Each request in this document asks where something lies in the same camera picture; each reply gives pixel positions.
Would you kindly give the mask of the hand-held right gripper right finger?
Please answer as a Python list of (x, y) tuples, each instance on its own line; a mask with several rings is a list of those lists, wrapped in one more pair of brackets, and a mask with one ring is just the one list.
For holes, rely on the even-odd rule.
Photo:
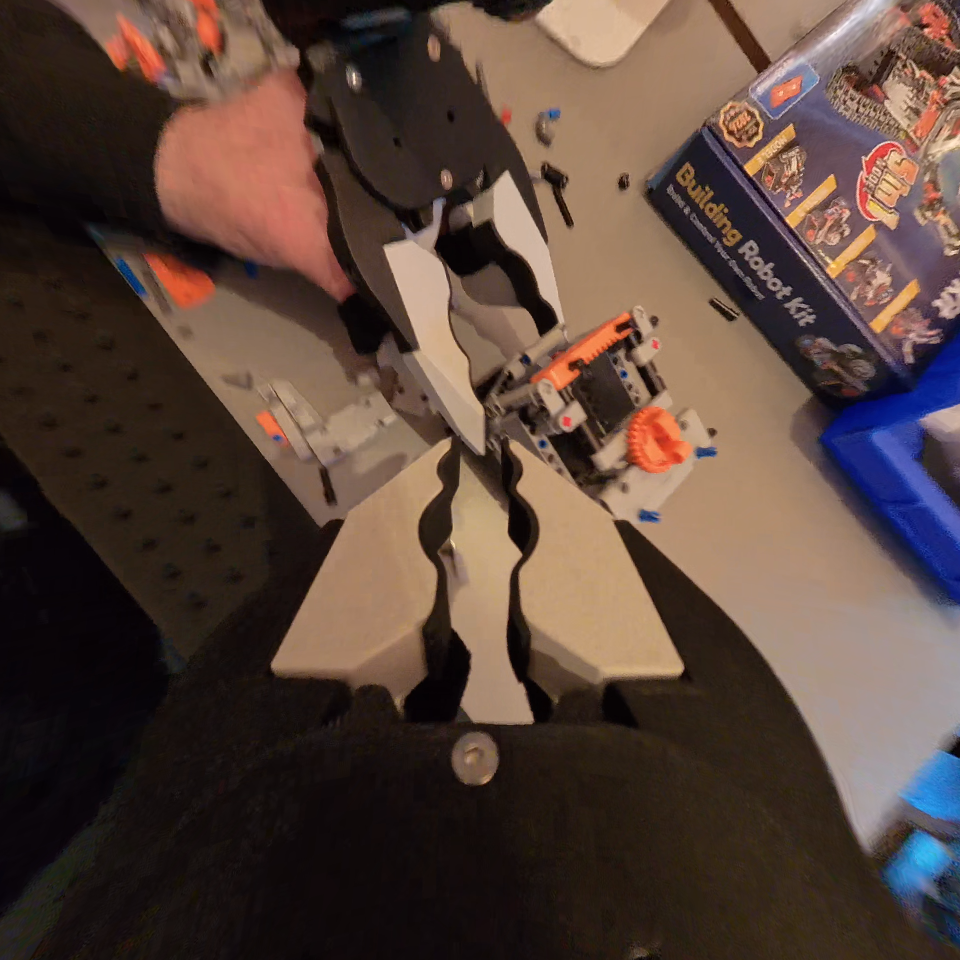
[(513, 442), (503, 444), (510, 572), (507, 645), (517, 680), (538, 689), (601, 689), (674, 680), (682, 659), (617, 523)]

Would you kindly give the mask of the white book stand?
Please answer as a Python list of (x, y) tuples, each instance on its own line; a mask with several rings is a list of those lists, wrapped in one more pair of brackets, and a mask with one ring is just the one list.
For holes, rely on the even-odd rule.
[(553, 1), (534, 24), (577, 63), (619, 64), (668, 6), (668, 1)]

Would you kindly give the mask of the blue robot kit box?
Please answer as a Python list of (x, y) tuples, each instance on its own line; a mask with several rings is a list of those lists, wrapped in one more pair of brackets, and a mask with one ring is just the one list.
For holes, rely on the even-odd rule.
[(958, 335), (958, 2), (845, 2), (653, 174), (651, 206), (839, 410)]

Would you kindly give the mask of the large orange wedge piece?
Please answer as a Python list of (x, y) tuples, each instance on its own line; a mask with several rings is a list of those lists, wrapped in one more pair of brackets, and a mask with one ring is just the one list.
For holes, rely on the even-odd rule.
[(164, 294), (178, 309), (191, 309), (211, 300), (216, 293), (213, 280), (171, 254), (148, 252), (145, 261)]

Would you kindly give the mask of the orange gear frame assembly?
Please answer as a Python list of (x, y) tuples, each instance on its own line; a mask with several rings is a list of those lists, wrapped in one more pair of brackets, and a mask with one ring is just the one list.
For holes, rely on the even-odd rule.
[(658, 523), (716, 432), (672, 398), (659, 319), (634, 306), (575, 340), (552, 330), (482, 392), (487, 449), (520, 446), (618, 521)]

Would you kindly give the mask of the person's left hand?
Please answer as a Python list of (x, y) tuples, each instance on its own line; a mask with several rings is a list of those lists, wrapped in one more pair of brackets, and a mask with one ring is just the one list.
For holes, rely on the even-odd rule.
[(156, 195), (177, 234), (295, 272), (341, 304), (354, 285), (330, 243), (305, 110), (306, 90), (291, 69), (222, 101), (179, 109), (155, 153)]

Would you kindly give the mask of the person's left forearm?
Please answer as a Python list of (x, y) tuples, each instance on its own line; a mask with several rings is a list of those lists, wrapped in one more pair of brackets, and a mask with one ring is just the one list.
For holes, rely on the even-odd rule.
[(2, 2), (2, 232), (43, 221), (78, 235), (86, 223), (173, 249), (198, 243), (166, 222), (155, 161), (182, 105), (118, 71), (50, 2)]

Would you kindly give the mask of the blue plastic bin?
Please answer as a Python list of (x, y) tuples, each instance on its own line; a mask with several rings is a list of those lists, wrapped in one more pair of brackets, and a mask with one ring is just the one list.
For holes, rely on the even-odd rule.
[(822, 432), (827, 457), (950, 601), (959, 599), (959, 345), (909, 391), (858, 402)]

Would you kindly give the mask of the black studded panel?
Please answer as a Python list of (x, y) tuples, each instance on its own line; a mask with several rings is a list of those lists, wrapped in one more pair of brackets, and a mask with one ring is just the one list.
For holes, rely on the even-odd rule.
[(2, 214), (2, 438), (187, 659), (270, 659), (318, 526), (102, 253)]

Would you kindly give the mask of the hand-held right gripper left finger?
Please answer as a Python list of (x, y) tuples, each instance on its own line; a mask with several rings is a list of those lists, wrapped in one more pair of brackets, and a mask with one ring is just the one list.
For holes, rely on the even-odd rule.
[(423, 628), (439, 573), (419, 527), (455, 454), (440, 442), (342, 522), (270, 663), (279, 678), (416, 686), (427, 677)]

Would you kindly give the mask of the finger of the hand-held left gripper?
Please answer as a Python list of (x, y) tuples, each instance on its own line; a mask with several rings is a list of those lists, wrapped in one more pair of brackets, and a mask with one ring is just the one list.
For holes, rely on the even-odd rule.
[(479, 334), (502, 354), (526, 354), (542, 337), (566, 335), (553, 261), (539, 213), (527, 204), (510, 171), (499, 174), (472, 201), (470, 242), (510, 282), (517, 306), (480, 304)]
[(454, 336), (450, 278), (443, 261), (413, 239), (383, 248), (412, 330), (405, 364), (433, 408), (474, 453), (486, 450), (487, 422), (468, 355)]

